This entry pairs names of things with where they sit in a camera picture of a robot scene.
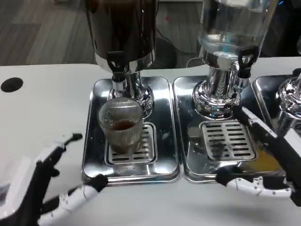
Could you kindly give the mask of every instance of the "white table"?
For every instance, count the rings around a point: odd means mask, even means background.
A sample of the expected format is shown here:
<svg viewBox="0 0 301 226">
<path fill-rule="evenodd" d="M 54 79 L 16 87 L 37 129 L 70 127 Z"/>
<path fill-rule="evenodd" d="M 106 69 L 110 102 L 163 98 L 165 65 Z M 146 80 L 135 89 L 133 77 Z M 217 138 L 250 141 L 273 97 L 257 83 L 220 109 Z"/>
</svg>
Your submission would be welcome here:
<svg viewBox="0 0 301 226">
<path fill-rule="evenodd" d="M 301 67 L 301 58 L 260 59 L 252 78 L 287 74 Z M 172 82 L 184 75 L 207 74 L 206 66 L 144 71 Z M 10 77 L 24 80 L 13 93 L 0 91 L 0 165 L 10 158 L 34 158 L 63 134 L 86 131 L 93 84 L 110 74 L 96 65 L 37 65 L 0 67 L 0 84 Z M 61 171 L 47 197 L 80 183 L 84 141 L 70 145 L 58 164 Z M 183 178 L 174 184 L 108 187 L 59 226 L 293 226 L 301 208 L 290 200 L 256 198 L 218 184 L 193 185 Z"/>
</svg>

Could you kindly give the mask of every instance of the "glass cup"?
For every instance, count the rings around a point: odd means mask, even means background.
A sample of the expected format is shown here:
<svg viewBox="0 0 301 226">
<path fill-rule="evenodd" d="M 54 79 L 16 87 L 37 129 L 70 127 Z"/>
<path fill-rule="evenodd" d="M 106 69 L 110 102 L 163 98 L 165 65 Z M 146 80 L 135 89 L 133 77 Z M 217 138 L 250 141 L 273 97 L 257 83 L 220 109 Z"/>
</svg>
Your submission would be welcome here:
<svg viewBox="0 0 301 226">
<path fill-rule="evenodd" d="M 108 100 L 99 111 L 99 123 L 112 150 L 133 154 L 140 146 L 143 110 L 129 98 Z"/>
</svg>

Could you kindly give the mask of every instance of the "drip tray grate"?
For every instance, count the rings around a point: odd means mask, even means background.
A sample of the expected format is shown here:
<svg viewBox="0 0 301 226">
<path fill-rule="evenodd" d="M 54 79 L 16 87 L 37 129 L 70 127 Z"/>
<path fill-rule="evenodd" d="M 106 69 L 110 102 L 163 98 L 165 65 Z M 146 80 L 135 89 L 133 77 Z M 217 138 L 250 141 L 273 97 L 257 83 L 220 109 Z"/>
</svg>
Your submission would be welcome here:
<svg viewBox="0 0 301 226">
<path fill-rule="evenodd" d="M 132 163 L 150 163 L 155 160 L 157 156 L 156 149 L 156 133 L 155 126 L 152 123 L 143 124 L 142 138 L 140 148 L 131 155 L 121 155 L 114 152 L 109 146 L 106 148 L 108 155 L 108 164 L 132 164 Z"/>
<path fill-rule="evenodd" d="M 238 121 L 206 121 L 200 129 L 211 160 L 249 161 L 256 157 L 247 128 Z"/>
</svg>

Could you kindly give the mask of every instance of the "metal tray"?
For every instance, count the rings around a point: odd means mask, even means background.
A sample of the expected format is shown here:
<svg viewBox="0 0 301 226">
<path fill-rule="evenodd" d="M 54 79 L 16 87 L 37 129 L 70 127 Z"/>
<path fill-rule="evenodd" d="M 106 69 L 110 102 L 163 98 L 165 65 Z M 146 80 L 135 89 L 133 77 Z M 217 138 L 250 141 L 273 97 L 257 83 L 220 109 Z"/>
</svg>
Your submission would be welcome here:
<svg viewBox="0 0 301 226">
<path fill-rule="evenodd" d="M 179 129 L 177 137 L 181 140 L 181 153 L 185 178 L 191 183 L 215 182 L 215 171 L 226 165 L 237 165 L 243 172 L 255 175 L 279 173 L 276 160 L 257 150 L 258 157 L 253 161 L 223 161 L 212 162 L 204 150 L 204 144 L 199 137 L 199 125 L 208 119 L 199 115 L 192 102 L 192 91 L 197 83 L 206 79 L 206 76 L 187 76 L 176 79 L 173 83 L 177 119 Z M 260 116 L 261 112 L 251 86 L 242 93 L 243 106 Z M 266 161 L 272 162 L 271 167 L 265 165 Z"/>
<path fill-rule="evenodd" d="M 143 120 L 150 138 L 145 137 L 147 150 L 133 156 L 115 155 L 107 145 L 98 123 L 98 111 L 107 101 L 112 82 L 99 80 L 90 96 L 90 107 L 82 163 L 83 179 L 105 174 L 109 185 L 169 183 L 180 178 L 178 144 L 174 125 L 174 100 L 169 83 L 162 77 L 143 78 L 154 94 L 151 114 Z"/>
<path fill-rule="evenodd" d="M 273 121 L 280 112 L 280 108 L 275 101 L 276 93 L 280 85 L 291 77 L 293 77 L 291 74 L 262 76 L 252 83 L 263 116 L 262 120 L 272 129 L 274 129 Z"/>
</svg>

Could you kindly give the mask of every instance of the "spigot handle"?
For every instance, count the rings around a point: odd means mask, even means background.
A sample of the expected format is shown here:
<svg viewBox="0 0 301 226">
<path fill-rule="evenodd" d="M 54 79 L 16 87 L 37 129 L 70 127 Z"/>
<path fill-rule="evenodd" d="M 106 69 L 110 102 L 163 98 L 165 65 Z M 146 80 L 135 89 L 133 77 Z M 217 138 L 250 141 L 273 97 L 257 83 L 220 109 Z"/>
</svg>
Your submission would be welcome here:
<svg viewBox="0 0 301 226">
<path fill-rule="evenodd" d="M 123 51 L 107 52 L 107 62 L 112 72 L 127 72 L 128 64 Z"/>
<path fill-rule="evenodd" d="M 251 66 L 255 63 L 259 55 L 259 47 L 251 46 L 247 48 L 242 48 L 238 52 L 238 65 L 239 72 L 238 77 L 241 79 L 248 79 L 251 76 Z M 243 57 L 252 56 L 250 60 L 245 63 Z"/>
<path fill-rule="evenodd" d="M 243 61 L 243 57 L 250 56 L 250 55 L 252 55 L 251 59 L 249 60 L 249 62 L 245 63 Z M 250 68 L 255 63 L 258 56 L 259 56 L 259 47 L 258 46 L 250 46 L 247 48 L 240 49 L 239 53 L 238 53 L 239 67 L 241 69 Z"/>
<path fill-rule="evenodd" d="M 293 77 L 298 77 L 301 75 L 301 68 L 296 68 L 295 70 L 293 70 Z"/>
</svg>

